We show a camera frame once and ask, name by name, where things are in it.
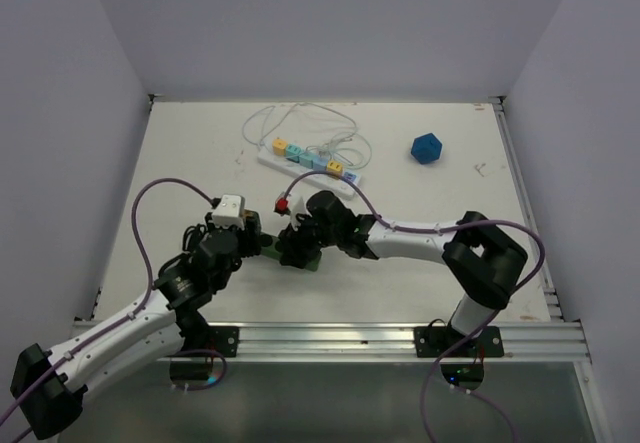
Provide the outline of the blue plug adapter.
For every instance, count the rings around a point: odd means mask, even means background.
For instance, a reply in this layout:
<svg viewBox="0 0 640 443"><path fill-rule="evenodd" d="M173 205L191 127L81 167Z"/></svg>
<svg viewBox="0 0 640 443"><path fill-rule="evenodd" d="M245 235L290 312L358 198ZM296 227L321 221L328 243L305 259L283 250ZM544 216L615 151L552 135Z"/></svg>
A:
<svg viewBox="0 0 640 443"><path fill-rule="evenodd" d="M420 164L437 161L442 153L442 142L433 133L416 137L413 140L410 154Z"/></svg>

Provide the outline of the green power strip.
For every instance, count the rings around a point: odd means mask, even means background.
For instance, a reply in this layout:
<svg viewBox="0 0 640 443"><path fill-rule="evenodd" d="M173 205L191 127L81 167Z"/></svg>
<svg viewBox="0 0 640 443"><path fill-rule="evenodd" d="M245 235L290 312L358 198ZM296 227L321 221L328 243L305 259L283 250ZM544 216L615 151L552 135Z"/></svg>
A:
<svg viewBox="0 0 640 443"><path fill-rule="evenodd" d="M316 272L319 268L322 254L308 260L294 260L284 252L284 247L277 236L262 233L259 237L261 247L260 255L278 262L281 266L294 267L310 272Z"/></svg>

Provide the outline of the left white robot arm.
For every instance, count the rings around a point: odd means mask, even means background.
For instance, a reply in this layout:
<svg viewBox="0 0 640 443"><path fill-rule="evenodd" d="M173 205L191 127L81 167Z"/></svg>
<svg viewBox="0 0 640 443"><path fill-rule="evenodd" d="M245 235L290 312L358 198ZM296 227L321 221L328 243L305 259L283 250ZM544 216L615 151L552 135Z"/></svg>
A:
<svg viewBox="0 0 640 443"><path fill-rule="evenodd" d="M261 251L259 215L217 212L194 228L185 252L167 262L150 290L85 333L48 350L34 343L18 356L10 384L29 433L39 440L68 428L83 401L122 370L164 356L213 354L206 319L200 314L223 290L243 259Z"/></svg>

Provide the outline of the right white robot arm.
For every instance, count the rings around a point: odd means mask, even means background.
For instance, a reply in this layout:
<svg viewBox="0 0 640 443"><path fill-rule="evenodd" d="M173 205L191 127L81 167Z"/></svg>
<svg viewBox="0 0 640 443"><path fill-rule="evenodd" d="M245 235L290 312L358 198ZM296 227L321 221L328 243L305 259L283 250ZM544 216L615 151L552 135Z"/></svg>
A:
<svg viewBox="0 0 640 443"><path fill-rule="evenodd" d="M528 260L526 251L484 215L468 211L445 232L384 223L374 214L354 214L328 190L304 200L276 199L274 212L289 218L278 235L280 264L303 269L336 247L354 259L405 258L445 265L464 291L445 332L451 352L468 355L481 343L480 326L506 308Z"/></svg>

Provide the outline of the yellow plug right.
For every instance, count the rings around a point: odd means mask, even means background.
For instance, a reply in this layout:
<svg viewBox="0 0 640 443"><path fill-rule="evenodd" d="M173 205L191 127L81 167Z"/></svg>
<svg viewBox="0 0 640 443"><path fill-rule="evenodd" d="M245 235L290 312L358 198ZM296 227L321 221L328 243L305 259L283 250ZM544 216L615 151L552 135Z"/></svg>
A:
<svg viewBox="0 0 640 443"><path fill-rule="evenodd" d="M343 170L343 164L336 160L331 159L326 163L326 171L332 175L342 175Z"/></svg>

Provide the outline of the light blue plug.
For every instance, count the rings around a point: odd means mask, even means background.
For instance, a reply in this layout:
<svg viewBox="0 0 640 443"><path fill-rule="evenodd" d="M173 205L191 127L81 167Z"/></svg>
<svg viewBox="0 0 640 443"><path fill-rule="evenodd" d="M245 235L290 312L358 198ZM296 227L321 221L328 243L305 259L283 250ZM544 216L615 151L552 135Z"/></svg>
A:
<svg viewBox="0 0 640 443"><path fill-rule="evenodd" d="M303 152L298 157L298 163L308 169L314 168L315 155L309 152Z"/></svg>

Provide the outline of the teal plug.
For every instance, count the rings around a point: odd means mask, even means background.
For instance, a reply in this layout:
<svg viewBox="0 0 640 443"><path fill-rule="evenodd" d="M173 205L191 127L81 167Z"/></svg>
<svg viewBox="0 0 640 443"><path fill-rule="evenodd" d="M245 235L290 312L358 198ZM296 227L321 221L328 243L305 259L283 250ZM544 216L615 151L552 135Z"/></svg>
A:
<svg viewBox="0 0 640 443"><path fill-rule="evenodd" d="M285 148L285 158L289 161L298 163L303 150L295 144L288 144Z"/></svg>

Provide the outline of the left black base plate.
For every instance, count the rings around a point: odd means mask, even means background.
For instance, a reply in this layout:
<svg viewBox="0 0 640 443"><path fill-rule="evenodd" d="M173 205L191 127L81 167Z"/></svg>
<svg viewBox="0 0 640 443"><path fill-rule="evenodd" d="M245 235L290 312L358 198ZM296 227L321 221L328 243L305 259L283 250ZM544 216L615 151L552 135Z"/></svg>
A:
<svg viewBox="0 0 640 443"><path fill-rule="evenodd" d="M202 356L224 358L237 356L240 342L240 328L235 325L213 325L201 340L186 340L176 356Z"/></svg>

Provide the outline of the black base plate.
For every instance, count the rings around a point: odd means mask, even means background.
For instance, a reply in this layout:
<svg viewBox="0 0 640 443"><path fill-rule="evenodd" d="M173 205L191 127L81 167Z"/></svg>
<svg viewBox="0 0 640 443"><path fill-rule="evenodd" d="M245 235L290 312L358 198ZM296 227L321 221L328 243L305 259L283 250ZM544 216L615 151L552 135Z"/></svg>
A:
<svg viewBox="0 0 640 443"><path fill-rule="evenodd" d="M186 340L176 356L202 356L224 358L237 356L240 342L240 328L235 325L213 325L201 340Z"/></svg>
<svg viewBox="0 0 640 443"><path fill-rule="evenodd" d="M413 328L413 342L418 358L436 358L464 337L441 319ZM501 358L505 356L500 329L488 326L469 341L457 347L452 358Z"/></svg>

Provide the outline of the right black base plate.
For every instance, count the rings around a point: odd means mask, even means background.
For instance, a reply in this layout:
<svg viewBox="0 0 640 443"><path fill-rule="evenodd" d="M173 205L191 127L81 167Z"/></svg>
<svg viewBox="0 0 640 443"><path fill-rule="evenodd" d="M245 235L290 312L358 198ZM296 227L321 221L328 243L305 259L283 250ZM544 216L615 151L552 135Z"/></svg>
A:
<svg viewBox="0 0 640 443"><path fill-rule="evenodd" d="M441 319L413 328L413 342L418 358L436 358L464 337ZM500 329L488 326L469 341L457 347L452 358L501 358L505 356Z"/></svg>

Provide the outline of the aluminium right side rail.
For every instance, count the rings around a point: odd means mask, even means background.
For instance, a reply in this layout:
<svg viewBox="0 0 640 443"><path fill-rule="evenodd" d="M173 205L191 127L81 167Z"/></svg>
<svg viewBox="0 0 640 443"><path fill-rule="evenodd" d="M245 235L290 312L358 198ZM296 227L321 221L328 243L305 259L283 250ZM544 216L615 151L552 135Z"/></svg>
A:
<svg viewBox="0 0 640 443"><path fill-rule="evenodd" d="M505 154L508 160L512 179L516 188L521 212L524 218L525 225L533 230L536 234L540 234L536 219L533 213L533 209L529 200L529 195L524 182L521 167L516 156L515 146L511 138L509 131L504 99L502 97L494 97L489 100L493 107L494 115L496 117L498 129L502 139ZM549 272L548 264L543 261L541 269L537 273L537 286L543 292L545 297L546 306L549 311L550 319L554 323L565 322L564 315L560 306L558 294L553 284L552 277Z"/></svg>

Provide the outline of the aluminium rail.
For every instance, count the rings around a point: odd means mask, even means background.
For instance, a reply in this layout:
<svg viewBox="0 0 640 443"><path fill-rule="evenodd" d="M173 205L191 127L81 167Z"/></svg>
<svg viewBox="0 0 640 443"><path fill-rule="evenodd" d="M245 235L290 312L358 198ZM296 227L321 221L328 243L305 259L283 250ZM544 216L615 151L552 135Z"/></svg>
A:
<svg viewBox="0 0 640 443"><path fill-rule="evenodd" d="M505 154L508 160L512 179L516 188L521 212L524 218L525 225L533 230L536 234L540 234L536 219L533 213L533 209L529 200L529 195L524 182L521 167L516 156L515 146L511 138L509 131L504 99L502 97L494 97L489 100L493 107L494 115L496 117L498 129L502 139ZM553 284L552 277L549 272L548 264L543 261L541 269L537 273L537 286L543 292L545 297L546 306L549 311L550 319L554 323L565 322L564 315L560 306L558 294Z"/></svg>
<svg viewBox="0 0 640 443"><path fill-rule="evenodd" d="M234 362L427 363L449 347L440 325L424 323L223 323L212 325ZM447 363L583 363L591 360L579 323L494 323Z"/></svg>

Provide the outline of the aluminium front rail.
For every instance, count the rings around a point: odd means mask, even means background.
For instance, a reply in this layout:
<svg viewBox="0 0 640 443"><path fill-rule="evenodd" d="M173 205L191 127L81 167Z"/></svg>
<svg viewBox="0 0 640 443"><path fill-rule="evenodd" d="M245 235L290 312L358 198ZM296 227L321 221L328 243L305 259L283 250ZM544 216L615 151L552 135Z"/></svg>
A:
<svg viewBox="0 0 640 443"><path fill-rule="evenodd" d="M440 325L424 323L223 323L212 325L234 362L427 363L449 347ZM591 360L579 323L494 323L447 363L583 363Z"/></svg>

